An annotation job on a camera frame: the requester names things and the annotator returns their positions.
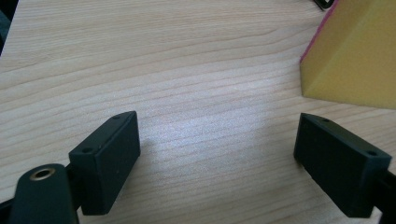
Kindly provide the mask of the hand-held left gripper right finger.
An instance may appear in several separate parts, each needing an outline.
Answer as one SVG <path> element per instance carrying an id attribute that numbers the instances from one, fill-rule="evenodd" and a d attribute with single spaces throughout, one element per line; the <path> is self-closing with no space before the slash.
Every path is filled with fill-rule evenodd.
<path id="1" fill-rule="evenodd" d="M 300 116 L 294 158 L 348 217 L 392 217 L 391 156 L 335 122 Z"/>

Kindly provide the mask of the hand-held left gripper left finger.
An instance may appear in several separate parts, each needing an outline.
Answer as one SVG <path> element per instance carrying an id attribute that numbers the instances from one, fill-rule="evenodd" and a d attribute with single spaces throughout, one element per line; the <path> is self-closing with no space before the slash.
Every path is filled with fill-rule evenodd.
<path id="1" fill-rule="evenodd" d="M 140 156 L 137 113 L 111 117 L 69 152 L 73 187 L 86 216 L 107 214 Z"/>

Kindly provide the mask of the yellow and pink box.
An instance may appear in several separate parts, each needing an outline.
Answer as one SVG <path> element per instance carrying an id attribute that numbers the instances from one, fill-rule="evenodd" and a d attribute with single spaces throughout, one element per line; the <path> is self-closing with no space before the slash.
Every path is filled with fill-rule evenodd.
<path id="1" fill-rule="evenodd" d="M 300 72 L 304 97 L 396 109 L 396 0 L 334 0 Z"/>

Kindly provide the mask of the black object with white edge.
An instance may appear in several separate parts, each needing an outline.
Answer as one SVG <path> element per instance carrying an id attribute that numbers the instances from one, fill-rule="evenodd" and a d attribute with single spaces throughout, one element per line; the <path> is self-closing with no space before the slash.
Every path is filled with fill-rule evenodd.
<path id="1" fill-rule="evenodd" d="M 313 0 L 321 9 L 325 10 L 332 6 L 335 0 Z"/>

